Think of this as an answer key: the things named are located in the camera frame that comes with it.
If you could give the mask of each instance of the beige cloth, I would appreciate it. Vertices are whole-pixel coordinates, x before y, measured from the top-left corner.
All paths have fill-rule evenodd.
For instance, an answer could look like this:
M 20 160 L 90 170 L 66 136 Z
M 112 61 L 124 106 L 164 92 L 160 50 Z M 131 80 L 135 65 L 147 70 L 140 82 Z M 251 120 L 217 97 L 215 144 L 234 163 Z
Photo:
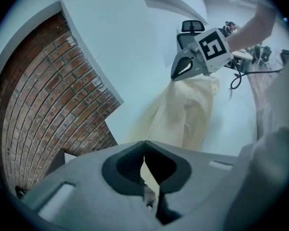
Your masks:
M 171 81 L 152 102 L 126 142 L 152 140 L 197 150 L 212 113 L 213 97 L 219 89 L 217 77 Z M 159 185 L 144 163 L 141 177 L 158 199 Z

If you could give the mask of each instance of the red brick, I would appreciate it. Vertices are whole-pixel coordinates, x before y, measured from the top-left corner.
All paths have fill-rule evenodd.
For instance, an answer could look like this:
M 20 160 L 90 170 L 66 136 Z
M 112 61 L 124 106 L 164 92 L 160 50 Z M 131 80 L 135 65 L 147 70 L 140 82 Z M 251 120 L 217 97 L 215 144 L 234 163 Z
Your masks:
M 72 151 L 71 154 L 74 154 L 77 151 L 77 148 L 80 146 L 79 141 L 75 141 L 72 146 L 70 147 L 70 150 Z
M 74 96 L 74 93 L 71 89 L 68 89 L 66 91 L 66 93 L 64 93 L 62 95 L 62 97 L 59 99 L 59 102 L 62 104 L 62 105 L 66 105 L 68 101 L 70 101 Z
M 91 124 L 93 121 L 96 120 L 97 117 L 98 117 L 98 114 L 96 112 L 91 113 L 86 119 L 86 124 Z
M 62 111 L 63 116 L 67 116 L 73 109 L 74 107 L 87 95 L 87 92 L 85 90 L 81 90 L 78 92 L 72 100 L 68 102 L 66 107 Z
M 74 121 L 75 116 L 70 114 L 64 121 L 63 123 L 60 125 L 60 127 L 56 130 L 55 135 L 57 137 L 62 136 L 62 134 L 66 131 L 66 129 L 68 128 L 68 126 Z
M 51 62 L 54 62 L 56 59 L 58 59 L 60 56 L 62 56 L 65 52 L 67 52 L 69 49 L 71 49 L 73 46 L 71 46 L 68 42 L 63 43 L 60 45 L 57 49 L 55 49 L 50 55 L 49 59 Z
M 53 120 L 52 126 L 54 126 L 55 128 L 58 128 L 63 120 L 64 120 L 64 117 L 62 117 L 61 115 L 58 115 L 58 116 Z
M 26 59 L 30 63 L 34 60 L 34 58 L 42 51 L 39 45 L 33 47 L 30 52 L 27 54 Z
M 101 113 L 103 113 L 104 111 L 106 111 L 106 109 L 116 101 L 116 98 L 114 96 L 112 96 L 111 98 L 109 98 L 105 103 L 103 103 L 97 110 L 97 114 L 100 116 Z
M 35 69 L 34 74 L 37 77 L 41 77 L 42 74 L 49 68 L 49 66 L 50 66 L 50 62 L 48 58 L 45 58 L 43 62 L 41 62 L 39 66 Z
M 74 81 L 75 78 L 71 75 L 65 80 L 61 81 L 61 83 L 53 90 L 52 94 L 49 96 L 48 102 L 53 104 Z
M 109 114 L 113 113 L 118 107 L 120 106 L 120 103 L 118 101 L 115 101 L 108 109 L 107 111 Z
M 62 136 L 62 138 L 60 139 L 60 142 L 58 143 L 60 145 L 60 147 L 62 147 L 65 142 L 67 142 L 68 140 L 68 136 L 66 136 L 65 134 Z
M 10 120 L 5 118 L 4 121 L 3 121 L 3 129 L 7 130 L 9 129 L 9 122 Z
M 28 131 L 31 125 L 31 119 L 27 116 L 23 125 L 23 128 Z
M 37 89 L 35 88 L 31 89 L 31 92 L 27 96 L 26 103 L 31 106 L 38 94 L 39 91 Z
M 16 57 L 22 58 L 28 53 L 28 47 L 32 48 L 38 43 L 38 35 L 36 33 L 30 33 L 27 35 L 24 40 L 19 44 L 13 54 L 16 54 Z
M 19 79 L 19 81 L 18 81 L 18 83 L 17 83 L 17 85 L 16 85 L 16 87 L 15 87 L 15 89 L 16 89 L 18 92 L 20 92 L 20 91 L 23 89 L 26 81 L 27 81 L 27 78 L 26 78 L 25 76 L 21 76 L 20 79 Z
M 47 101 L 45 101 L 39 110 L 39 116 L 45 117 L 49 109 L 50 105 L 47 103 Z
M 95 88 L 96 88 L 96 86 L 91 82 L 91 83 L 89 83 L 89 84 L 86 86 L 85 90 L 86 90 L 88 93 L 91 93 Z
M 68 31 L 66 33 L 64 33 L 61 37 L 59 37 L 58 39 L 56 39 L 54 41 L 54 44 L 56 47 L 62 45 L 64 42 L 66 42 L 67 38 L 72 37 L 72 33 L 71 31 Z
M 7 130 L 5 129 L 2 130 L 2 140 L 1 140 L 2 147 L 6 147 L 7 133 L 8 133 Z
M 77 55 L 80 55 L 82 52 L 79 48 L 79 46 L 74 47 L 73 49 L 71 49 L 68 53 L 66 53 L 63 56 L 64 61 L 67 63 L 70 60 L 72 60 L 74 57 L 76 57 Z
M 52 138 L 54 131 L 51 129 L 48 129 L 46 131 L 46 133 L 44 134 L 44 138 L 42 139 L 42 141 L 40 142 L 40 145 L 43 147 L 46 147 L 47 143 L 50 141 L 50 139 Z
M 88 126 L 87 131 L 92 132 L 102 121 L 104 121 L 104 118 L 99 116 Z
M 107 144 L 106 140 L 108 139 L 108 135 L 102 136 L 94 145 L 94 150 L 99 150 L 103 145 Z
M 104 127 L 106 127 L 106 122 L 102 122 L 102 123 L 97 127 L 96 130 L 102 131 L 102 129 L 103 129 Z
M 112 140 L 106 145 L 106 147 L 101 148 L 101 149 L 110 148 L 110 147 L 116 146 L 116 145 L 118 145 L 117 142 L 115 141 L 115 139 L 112 139 Z
M 89 134 L 90 133 L 88 131 L 84 131 L 77 140 L 79 142 L 83 142 Z
M 39 140 L 41 140 L 41 139 L 43 138 L 44 133 L 45 133 L 45 129 L 42 128 L 42 127 L 40 127 L 40 128 L 38 129 L 38 131 L 37 131 L 37 133 L 36 133 L 35 136 L 36 136 Z
M 22 126 L 23 126 L 23 123 L 25 121 L 25 118 L 26 118 L 26 115 L 28 113 L 28 110 L 29 110 L 29 106 L 24 104 L 23 107 L 21 108 L 20 110 L 20 114 L 18 116 L 18 119 L 17 119 L 17 123 L 16 123 L 16 127 L 18 129 L 21 129 Z
M 95 151 L 102 150 L 103 148 L 105 148 L 108 145 L 108 143 L 109 143 L 109 141 L 103 140 L 103 142 L 98 147 L 96 147 Z
M 97 130 L 92 131 L 92 132 L 88 135 L 88 137 L 86 138 L 86 140 L 85 140 L 83 143 L 81 143 L 81 145 L 80 145 L 79 147 L 80 147 L 81 149 L 85 148 L 85 147 L 89 144 L 89 142 L 90 142 L 93 138 L 95 138 L 95 136 L 96 136 L 98 133 L 99 133 L 99 131 L 97 131 Z
M 30 92 L 29 89 L 27 89 L 26 87 L 23 88 L 22 92 L 20 93 L 18 97 L 18 101 L 20 102 L 19 103 L 20 105 L 22 105 L 25 102 L 29 92 Z
M 32 143 L 32 140 L 30 138 L 26 138 L 25 146 L 30 147 Z
M 94 139 L 80 152 L 80 154 L 85 154 L 85 153 L 87 153 L 88 151 L 90 151 L 90 150 L 94 150 L 94 145 L 95 145 L 95 143 L 97 143 L 98 141 L 99 141 L 99 139 L 101 138 L 101 137 L 103 137 L 103 135 L 105 134 L 105 133 L 107 133 L 108 132 L 108 127 L 105 127 L 102 131 L 100 131 L 99 133 L 98 133 L 98 135 L 96 135 L 95 137 L 94 137 Z
M 71 136 L 76 129 L 77 129 L 77 127 L 72 124 L 72 125 L 65 131 L 65 134 L 66 134 L 67 136 Z
M 101 85 L 103 82 L 102 82 L 101 78 L 98 76 L 98 77 L 96 77 L 96 78 L 92 81 L 92 83 L 93 83 L 93 85 L 94 85 L 95 87 L 98 87 L 98 86 Z
M 81 65 L 78 69 L 74 71 L 74 75 L 78 78 L 83 74 L 87 73 L 91 69 L 92 69 L 91 65 L 88 62 L 85 62 L 83 65 Z
M 78 137 L 84 132 L 84 130 L 86 129 L 86 125 L 82 125 L 80 126 L 76 132 L 69 137 L 69 140 L 65 143 L 64 147 L 65 148 L 70 148 L 70 146 L 76 141 L 76 139 L 78 139 Z
M 62 66 L 64 65 L 64 62 L 61 58 L 58 58 L 53 65 L 51 66 L 51 69 L 56 72 L 58 71 Z
M 28 89 L 32 89 L 32 87 L 35 85 L 35 83 L 39 80 L 39 77 L 37 77 L 35 74 L 32 74 L 30 79 L 26 83 L 26 87 Z
M 72 88 L 75 91 L 79 91 L 81 88 L 83 88 L 89 81 L 91 81 L 94 77 L 96 76 L 96 73 L 94 72 L 94 70 L 90 71 L 89 73 L 87 73 L 86 75 L 84 75 L 83 77 L 81 77 L 81 79 L 79 79 L 74 85 L 72 85 Z
M 62 68 L 62 70 L 60 71 L 60 75 L 62 77 L 66 76 L 67 74 L 69 74 L 73 69 L 75 69 L 76 67 L 78 67 L 80 64 L 82 64 L 85 61 L 85 57 L 82 55 L 76 57 L 75 59 L 73 59 L 69 64 L 67 64 L 66 66 L 64 66 Z
M 25 71 L 25 74 L 27 77 L 31 76 L 31 74 L 34 72 L 34 70 L 37 68 L 37 66 L 47 57 L 47 52 L 41 51 L 34 59 L 33 61 L 29 61 L 30 64 L 28 68 Z
M 77 108 L 73 111 L 73 114 L 76 115 L 76 116 L 78 116 L 78 115 L 81 114 L 81 112 L 82 112 L 85 108 L 87 108 L 87 105 L 86 105 L 84 102 L 81 102 L 81 103 L 77 106 Z
M 39 116 L 37 116 L 37 118 L 33 121 L 32 126 L 29 130 L 29 133 L 28 133 L 28 137 L 30 139 L 34 139 L 35 134 L 36 134 L 41 122 L 42 122 L 42 118 Z
M 35 115 L 39 111 L 39 108 L 42 106 L 42 104 L 44 103 L 44 100 L 46 99 L 47 96 L 48 96 L 48 92 L 45 90 L 42 90 L 39 93 L 38 97 L 34 101 L 33 105 L 31 106 L 31 109 L 29 111 L 29 117 L 31 119 L 34 119 Z
M 54 106 L 52 106 L 50 112 L 47 114 L 47 116 L 45 117 L 42 126 L 44 128 L 47 128 L 51 121 L 55 118 L 55 116 L 57 115 L 57 113 L 59 112 L 59 110 L 62 108 L 62 105 L 60 103 L 56 103 Z
M 11 133 L 13 133 L 14 127 L 16 125 L 16 118 L 18 117 L 20 108 L 15 105 L 13 112 L 12 112 L 12 118 L 10 120 L 10 124 L 9 124 L 9 130 L 8 130 L 8 138 L 12 139 L 13 136 L 11 136 Z
M 107 90 L 104 84 L 100 85 L 95 91 L 93 91 L 87 98 L 87 103 L 92 103 L 98 96 L 100 96 L 105 90 Z
M 8 107 L 6 109 L 5 118 L 4 119 L 10 119 L 17 98 L 18 98 L 18 93 L 14 90 L 12 95 L 11 95 Z
M 61 81 L 61 78 L 59 75 L 55 75 L 51 81 L 48 82 L 45 89 L 50 93 Z
M 99 106 L 97 102 L 93 102 L 76 120 L 75 125 L 79 126 L 83 121 Z
M 51 77 L 52 76 L 49 75 L 48 72 L 46 72 L 41 78 L 39 78 L 38 82 L 35 84 L 35 88 L 38 89 L 39 91 L 42 90 Z
M 43 52 L 44 52 L 46 55 L 49 55 L 53 50 L 54 50 L 54 45 L 53 45 L 53 43 L 50 43 L 49 45 L 47 45 L 47 46 L 43 49 Z
M 20 130 L 17 128 L 14 128 L 13 138 L 18 139 L 19 135 L 20 135 Z
M 97 99 L 99 104 L 103 104 L 108 98 L 112 96 L 110 90 L 103 92 L 103 94 Z

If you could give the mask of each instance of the office chair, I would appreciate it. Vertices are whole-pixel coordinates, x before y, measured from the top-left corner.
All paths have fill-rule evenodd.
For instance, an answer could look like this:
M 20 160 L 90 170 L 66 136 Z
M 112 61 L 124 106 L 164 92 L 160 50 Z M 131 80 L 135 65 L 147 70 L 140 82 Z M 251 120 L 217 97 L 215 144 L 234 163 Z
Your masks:
M 268 46 L 263 47 L 263 52 L 261 54 L 259 66 L 264 65 L 266 67 L 266 63 L 269 61 L 269 57 L 270 57 L 271 53 L 272 53 L 272 51 L 271 51 L 270 47 L 268 47 Z
M 204 25 L 201 21 L 195 20 L 183 21 L 181 31 L 183 33 L 177 35 L 177 40 L 182 50 L 188 44 L 195 41 L 194 36 L 204 31 Z
M 226 33 L 226 30 L 223 29 L 223 28 L 218 28 L 218 30 L 223 34 L 223 36 L 224 36 L 225 38 L 230 35 L 230 34 L 227 34 L 227 33 Z
M 280 53 L 280 58 L 285 66 L 286 61 L 289 59 L 289 50 L 282 50 Z
M 254 46 L 252 57 L 253 59 L 251 61 L 251 64 L 254 64 L 255 61 L 258 61 L 260 59 L 260 47 L 258 45 Z

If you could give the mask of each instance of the white table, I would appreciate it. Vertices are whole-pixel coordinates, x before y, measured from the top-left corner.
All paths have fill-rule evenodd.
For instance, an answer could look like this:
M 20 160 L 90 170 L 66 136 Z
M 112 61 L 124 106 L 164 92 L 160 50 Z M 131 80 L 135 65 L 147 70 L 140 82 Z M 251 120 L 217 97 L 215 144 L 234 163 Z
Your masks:
M 232 54 L 235 56 L 235 57 L 238 57 L 238 58 L 242 58 L 242 59 L 245 59 L 245 60 L 252 60 L 253 57 L 251 54 L 249 54 L 248 52 L 240 52 L 240 51 L 234 51 L 232 52 Z
M 220 78 L 220 89 L 214 97 L 212 115 L 200 151 L 237 156 L 244 145 L 256 142 L 256 106 L 250 83 L 247 76 L 243 76 L 240 87 L 233 90 L 230 97 L 229 87 L 235 78 L 234 73 L 235 70 L 223 67 L 213 74 Z M 166 74 L 167 81 L 170 81 L 169 73 L 160 74 Z M 155 82 L 150 81 L 148 88 L 155 88 Z M 144 97 L 139 95 L 132 103 L 123 103 L 106 119 L 118 144 L 124 143 L 137 118 L 143 114 L 144 105 L 151 100 L 144 101 Z

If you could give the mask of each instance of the equipment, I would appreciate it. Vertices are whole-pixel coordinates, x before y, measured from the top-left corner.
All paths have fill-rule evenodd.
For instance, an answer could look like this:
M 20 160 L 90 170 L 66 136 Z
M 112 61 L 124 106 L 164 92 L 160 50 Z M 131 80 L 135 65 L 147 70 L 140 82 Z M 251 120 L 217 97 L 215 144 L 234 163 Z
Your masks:
M 144 159 L 160 186 L 156 216 L 144 203 Z M 245 146 L 238 157 L 156 141 L 114 146 L 58 168 L 22 201 L 68 230 L 231 231 L 255 222 L 288 181 L 289 130 L 284 129 Z
M 217 28 L 195 36 L 174 58 L 171 79 L 179 81 L 200 74 L 209 76 L 233 59 L 228 44 Z

